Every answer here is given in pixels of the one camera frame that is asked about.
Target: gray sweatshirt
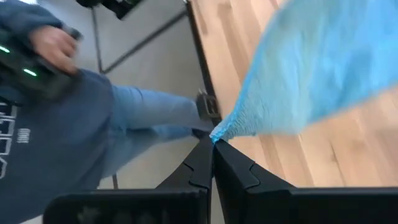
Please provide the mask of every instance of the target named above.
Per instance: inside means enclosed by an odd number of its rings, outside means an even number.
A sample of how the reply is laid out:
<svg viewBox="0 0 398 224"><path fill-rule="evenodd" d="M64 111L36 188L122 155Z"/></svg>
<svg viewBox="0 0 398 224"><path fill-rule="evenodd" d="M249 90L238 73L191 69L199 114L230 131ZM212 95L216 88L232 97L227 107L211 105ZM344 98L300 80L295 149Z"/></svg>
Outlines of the gray sweatshirt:
<svg viewBox="0 0 398 224"><path fill-rule="evenodd" d="M0 1L0 26L32 47L28 34L62 23L40 6ZM60 194L97 188L113 94L110 82L90 71L56 103L16 108L0 103L0 223L40 215Z"/></svg>

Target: black device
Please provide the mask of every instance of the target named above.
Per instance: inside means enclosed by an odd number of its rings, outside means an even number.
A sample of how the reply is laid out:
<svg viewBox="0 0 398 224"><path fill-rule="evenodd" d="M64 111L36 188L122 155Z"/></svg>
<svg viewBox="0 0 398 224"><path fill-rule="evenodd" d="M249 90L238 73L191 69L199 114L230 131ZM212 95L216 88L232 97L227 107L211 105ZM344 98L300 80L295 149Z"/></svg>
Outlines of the black device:
<svg viewBox="0 0 398 224"><path fill-rule="evenodd" d="M227 142L206 137L156 189L55 199L44 224L209 224L216 179L226 224L398 223L398 188L296 188Z"/></svg>
<svg viewBox="0 0 398 224"><path fill-rule="evenodd" d="M74 39L81 38L75 29L67 29L66 32ZM56 100L66 95L78 80L78 75L69 75L57 69L19 42L8 30L0 29L2 101L21 106L26 101ZM10 92L21 97L14 98L8 95Z"/></svg>
<svg viewBox="0 0 398 224"><path fill-rule="evenodd" d="M102 4L113 11L118 19L123 19L143 0L76 0L83 7L95 7Z"/></svg>

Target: light wood grain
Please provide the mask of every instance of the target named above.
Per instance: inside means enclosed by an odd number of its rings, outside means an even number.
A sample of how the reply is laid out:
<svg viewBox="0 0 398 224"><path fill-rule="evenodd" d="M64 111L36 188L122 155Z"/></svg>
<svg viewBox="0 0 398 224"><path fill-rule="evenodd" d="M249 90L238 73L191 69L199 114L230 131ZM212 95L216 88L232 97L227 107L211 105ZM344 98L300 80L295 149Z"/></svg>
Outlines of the light wood grain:
<svg viewBox="0 0 398 224"><path fill-rule="evenodd" d="M231 112L269 19L283 0L191 0L221 114ZM297 136L230 143L299 187L398 184L398 89L308 127Z"/></svg>

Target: blue jeans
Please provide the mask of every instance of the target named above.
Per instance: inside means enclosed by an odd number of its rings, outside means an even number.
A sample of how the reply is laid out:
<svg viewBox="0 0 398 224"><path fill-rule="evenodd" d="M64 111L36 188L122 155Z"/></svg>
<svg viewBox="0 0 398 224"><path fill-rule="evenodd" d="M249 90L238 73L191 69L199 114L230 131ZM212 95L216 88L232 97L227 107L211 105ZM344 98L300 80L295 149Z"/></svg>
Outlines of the blue jeans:
<svg viewBox="0 0 398 224"><path fill-rule="evenodd" d="M113 86L114 104L103 177L109 177L155 144L211 131L193 100L158 91Z"/></svg>

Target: microfiber towel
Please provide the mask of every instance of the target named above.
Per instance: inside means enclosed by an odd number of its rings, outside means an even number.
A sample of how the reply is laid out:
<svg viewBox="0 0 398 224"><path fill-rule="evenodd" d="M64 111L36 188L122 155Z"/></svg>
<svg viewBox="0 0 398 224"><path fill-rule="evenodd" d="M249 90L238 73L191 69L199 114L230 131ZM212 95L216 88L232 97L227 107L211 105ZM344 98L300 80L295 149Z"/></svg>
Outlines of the microfiber towel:
<svg viewBox="0 0 398 224"><path fill-rule="evenodd" d="M269 23L215 142L297 134L398 79L398 0L291 0Z"/></svg>

